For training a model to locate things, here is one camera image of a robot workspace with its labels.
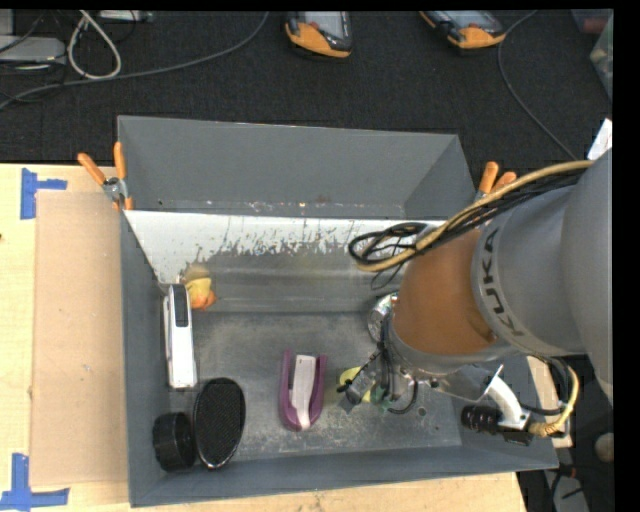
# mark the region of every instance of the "white cable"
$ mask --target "white cable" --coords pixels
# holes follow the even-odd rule
[[[118,53],[118,49],[116,48],[116,45],[113,43],[111,38],[105,33],[105,31],[102,30],[102,27],[98,24],[98,22],[95,21],[87,11],[80,9],[80,12],[82,13],[82,19],[76,25],[76,28],[74,29],[73,34],[71,35],[71,39],[69,40],[69,44],[67,45],[67,56],[69,57],[69,63],[71,64],[73,69],[75,69],[76,72],[79,75],[81,75],[83,78],[89,78],[90,80],[99,80],[101,78],[113,78],[114,76],[118,75],[118,73],[120,73],[120,70],[122,69],[122,60],[120,59],[120,53]],[[109,74],[92,75],[91,73],[87,73],[85,70],[80,68],[78,64],[76,64],[75,58],[73,57],[73,49],[75,48],[76,43],[78,42],[78,37],[80,36],[80,32],[86,30],[89,27],[89,25],[92,25],[93,28],[96,30],[96,32],[100,34],[102,39],[105,40],[105,42],[109,45],[109,48],[111,48],[111,51],[113,52],[113,55],[116,58],[116,67]]]

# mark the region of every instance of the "white plastic part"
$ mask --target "white plastic part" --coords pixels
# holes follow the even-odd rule
[[[498,404],[502,412],[502,420],[498,423],[501,427],[514,428],[522,430],[530,412],[520,407],[518,397],[515,395],[509,385],[496,375],[489,388],[487,394]]]
[[[316,378],[316,358],[308,355],[297,355],[293,374],[293,388],[291,389],[291,405],[298,414],[298,421],[302,430],[311,426],[309,407],[311,393]]]
[[[165,350],[169,385],[192,388],[198,383],[193,350],[191,304],[182,285],[170,285],[163,300]]]

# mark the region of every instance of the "black floor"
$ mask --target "black floor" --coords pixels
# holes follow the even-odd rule
[[[23,35],[40,11],[15,11]],[[283,12],[268,13],[262,26],[262,12],[154,11],[150,23],[102,22],[119,41],[115,80],[82,80],[69,67],[1,71],[0,161],[72,163],[86,151],[110,164],[120,114],[456,133],[477,182],[488,160],[522,174],[583,159],[603,120],[613,118],[589,59],[598,35],[581,32],[568,9],[492,12],[512,28],[504,43],[461,57],[417,11],[353,11],[346,62],[291,51]],[[67,42],[78,19],[78,11],[47,10],[33,35]],[[125,78],[220,53],[260,26],[231,53]],[[113,54],[93,30],[74,54],[85,72],[113,69]],[[82,83],[57,87],[61,81]],[[23,95],[43,84],[50,87]]]

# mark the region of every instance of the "purple stapler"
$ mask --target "purple stapler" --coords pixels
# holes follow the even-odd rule
[[[288,429],[300,432],[322,412],[327,356],[296,354],[293,368],[291,363],[291,349],[286,349],[280,374],[280,417]]]

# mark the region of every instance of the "cardboard sheet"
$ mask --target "cardboard sheet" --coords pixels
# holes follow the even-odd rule
[[[30,483],[126,481],[118,213],[38,192]]]

